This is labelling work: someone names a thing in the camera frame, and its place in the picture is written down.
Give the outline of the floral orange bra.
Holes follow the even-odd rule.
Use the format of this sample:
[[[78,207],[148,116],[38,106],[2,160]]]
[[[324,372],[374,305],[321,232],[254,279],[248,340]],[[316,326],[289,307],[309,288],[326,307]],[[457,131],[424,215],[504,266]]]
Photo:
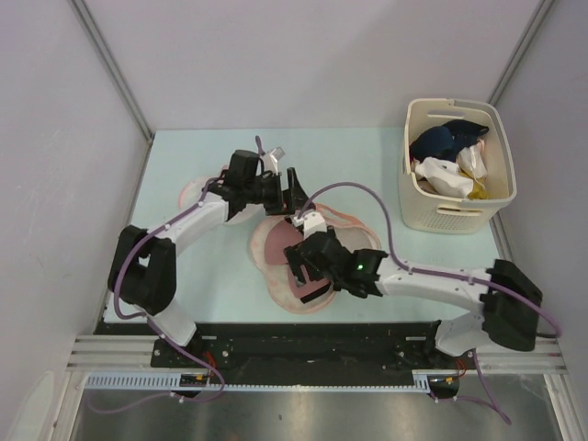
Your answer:
[[[358,218],[323,204],[318,204],[316,209],[327,225],[334,228],[337,239],[351,251],[381,247],[378,235]],[[250,241],[252,258],[265,278],[270,298],[280,308],[294,314],[315,313],[329,305],[336,296],[326,279],[296,286],[284,250],[302,239],[303,235],[288,221],[270,217],[257,225]]]

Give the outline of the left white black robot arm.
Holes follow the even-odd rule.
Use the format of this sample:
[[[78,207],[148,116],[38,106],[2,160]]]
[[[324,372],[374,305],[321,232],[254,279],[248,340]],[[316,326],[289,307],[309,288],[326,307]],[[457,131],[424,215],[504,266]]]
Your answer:
[[[196,200],[160,226],[125,227],[111,264],[107,287],[122,320],[144,317],[173,342],[171,356],[181,366],[195,366],[203,356],[194,339],[195,322],[175,300],[176,260],[206,232],[229,222],[249,207],[268,216],[288,216],[308,197],[294,168],[281,174],[284,152],[235,151],[218,175],[204,180]]]

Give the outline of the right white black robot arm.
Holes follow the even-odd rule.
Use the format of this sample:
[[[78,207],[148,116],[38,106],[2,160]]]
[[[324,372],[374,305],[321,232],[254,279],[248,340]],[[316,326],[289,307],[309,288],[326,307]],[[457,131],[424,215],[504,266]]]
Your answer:
[[[417,267],[373,249],[350,251],[333,232],[316,232],[285,248],[297,285],[328,280],[336,291],[369,296],[414,297],[464,310],[435,328],[424,345],[424,359],[446,368],[457,356],[494,343],[517,352],[536,347],[540,290],[519,268],[495,260],[487,269],[451,273],[441,267]]]

